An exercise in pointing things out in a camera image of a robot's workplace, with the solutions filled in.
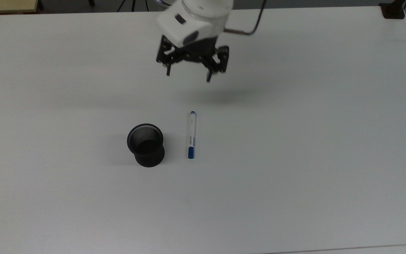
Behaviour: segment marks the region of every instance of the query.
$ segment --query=pen holder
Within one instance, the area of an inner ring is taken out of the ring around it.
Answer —
[[[136,161],[147,168],[158,165],[164,159],[163,141],[161,130],[149,123],[134,127],[127,139],[128,148]]]

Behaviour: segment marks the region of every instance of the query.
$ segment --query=whiteboard marker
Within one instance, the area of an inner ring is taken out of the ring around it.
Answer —
[[[194,143],[195,143],[195,111],[191,111],[189,114],[189,123],[188,123],[188,128],[189,131],[187,133],[189,133],[189,136],[187,137],[187,157],[189,159],[193,159],[193,150],[194,150]]]

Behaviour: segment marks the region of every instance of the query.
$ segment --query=table surface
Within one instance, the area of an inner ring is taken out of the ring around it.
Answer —
[[[406,246],[320,250],[301,252],[300,254],[406,254]]]
[[[37,0],[0,0],[0,13],[34,12]]]
[[[208,84],[195,63],[166,77],[157,15],[0,16],[0,253],[406,244],[406,18],[264,10],[219,37]],[[150,169],[126,147],[144,122],[164,133]]]

